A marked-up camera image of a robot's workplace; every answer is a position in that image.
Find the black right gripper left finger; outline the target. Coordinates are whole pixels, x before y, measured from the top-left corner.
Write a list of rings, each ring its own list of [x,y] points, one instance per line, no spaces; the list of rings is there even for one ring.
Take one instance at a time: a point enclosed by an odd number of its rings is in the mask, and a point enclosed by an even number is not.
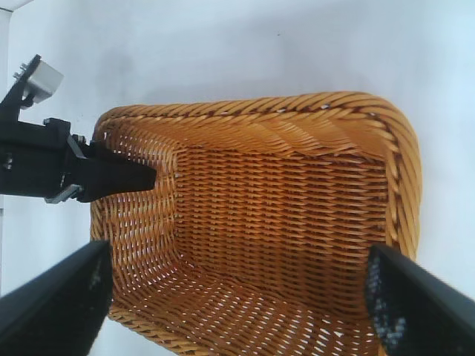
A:
[[[109,242],[80,248],[1,298],[1,354],[88,355],[112,285]]]

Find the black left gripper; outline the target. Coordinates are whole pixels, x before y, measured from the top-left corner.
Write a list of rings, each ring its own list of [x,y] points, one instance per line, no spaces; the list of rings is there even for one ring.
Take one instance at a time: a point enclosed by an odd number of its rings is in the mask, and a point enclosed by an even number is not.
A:
[[[48,203],[93,202],[110,195],[150,191],[157,171],[108,150],[77,143],[71,124],[1,121],[1,194],[40,197]]]

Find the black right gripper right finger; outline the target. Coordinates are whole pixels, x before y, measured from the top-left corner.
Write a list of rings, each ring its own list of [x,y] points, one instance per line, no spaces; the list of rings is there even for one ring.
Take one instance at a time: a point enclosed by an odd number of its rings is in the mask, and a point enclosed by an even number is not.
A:
[[[386,355],[474,354],[474,301],[394,248],[370,248],[364,298]]]

